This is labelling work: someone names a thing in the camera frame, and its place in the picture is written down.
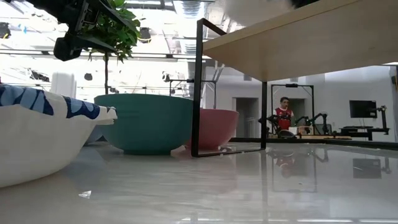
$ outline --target table top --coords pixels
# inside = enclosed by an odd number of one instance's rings
[[[321,0],[203,43],[203,54],[261,81],[398,58],[398,1]]]

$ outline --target green leaves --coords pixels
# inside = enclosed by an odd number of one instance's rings
[[[81,30],[82,35],[92,36],[100,41],[113,46],[116,51],[114,52],[118,58],[123,63],[124,59],[130,57],[132,54],[132,47],[137,46],[137,40],[140,36],[139,29],[137,29],[141,23],[136,18],[133,12],[126,9],[125,0],[108,0],[111,7],[119,13],[119,15],[129,21],[135,28],[133,30],[128,29],[122,24],[114,22],[104,14],[98,16],[97,24],[95,25],[85,25]],[[100,52],[96,49],[90,50],[91,54],[95,52]]]
[[[114,0],[116,7],[122,7],[125,0]]]

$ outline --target plant stem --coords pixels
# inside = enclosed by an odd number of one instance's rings
[[[107,52],[105,52],[105,95],[108,94],[109,88],[108,88],[108,61],[109,61],[109,55]]]

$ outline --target pink bowl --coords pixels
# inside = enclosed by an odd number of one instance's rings
[[[239,113],[230,110],[201,109],[199,150],[217,150],[234,135]]]

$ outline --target black stand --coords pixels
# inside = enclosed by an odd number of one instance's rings
[[[199,128],[200,128],[200,100],[201,100],[201,83],[207,82],[202,80],[202,58],[203,58],[203,26],[216,32],[218,35],[225,35],[226,32],[212,24],[207,19],[200,19],[197,22],[197,51],[195,59],[195,78],[193,89],[193,107],[192,107],[192,141],[191,141],[191,155],[192,157],[207,157],[219,156],[222,154],[236,154],[242,152],[260,151],[266,148],[267,129],[266,123],[261,124],[261,148],[256,149],[242,149],[229,152],[211,152],[199,154]],[[267,82],[262,83],[262,112],[263,118],[267,117]]]

